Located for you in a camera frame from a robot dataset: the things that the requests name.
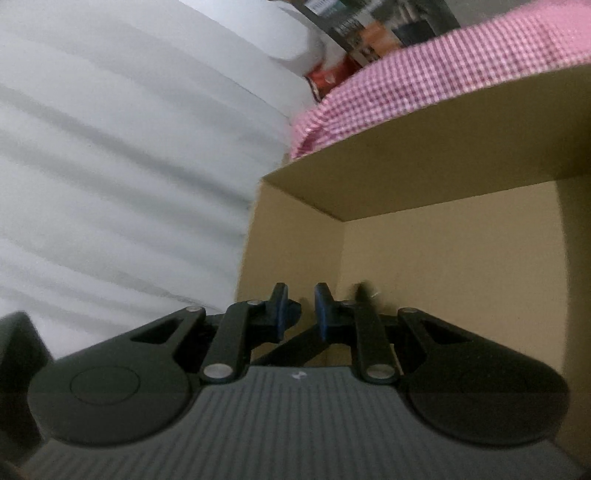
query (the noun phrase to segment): pink gingham cloth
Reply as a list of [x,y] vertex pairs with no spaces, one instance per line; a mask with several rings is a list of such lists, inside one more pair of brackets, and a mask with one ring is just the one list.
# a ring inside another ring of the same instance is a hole
[[368,65],[295,120],[291,158],[463,93],[585,63],[591,0],[535,2]]

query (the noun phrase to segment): cardboard box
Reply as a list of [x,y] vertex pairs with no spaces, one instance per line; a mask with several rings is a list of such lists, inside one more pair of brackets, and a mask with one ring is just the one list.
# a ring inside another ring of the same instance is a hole
[[285,282],[301,331],[316,283],[343,300],[369,280],[385,313],[417,307],[561,372],[558,442],[591,463],[590,166],[591,66],[391,120],[264,178],[238,300]]

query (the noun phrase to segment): white fabric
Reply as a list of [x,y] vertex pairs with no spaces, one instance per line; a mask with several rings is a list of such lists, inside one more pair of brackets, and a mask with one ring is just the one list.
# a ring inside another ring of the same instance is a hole
[[232,302],[309,87],[177,0],[0,3],[0,314],[63,356]]

